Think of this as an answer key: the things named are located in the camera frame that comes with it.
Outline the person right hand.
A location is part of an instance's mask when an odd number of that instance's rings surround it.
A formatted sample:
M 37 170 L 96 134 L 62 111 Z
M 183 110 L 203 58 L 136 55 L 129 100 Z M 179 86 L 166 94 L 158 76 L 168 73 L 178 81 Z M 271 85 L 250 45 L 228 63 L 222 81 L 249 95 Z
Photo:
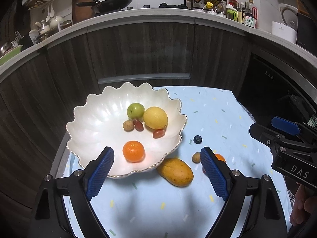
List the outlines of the person right hand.
M 305 221 L 305 214 L 312 214 L 316 210 L 316 197 L 309 197 L 305 186 L 298 187 L 295 194 L 295 202 L 290 215 L 290 223 L 297 226 Z

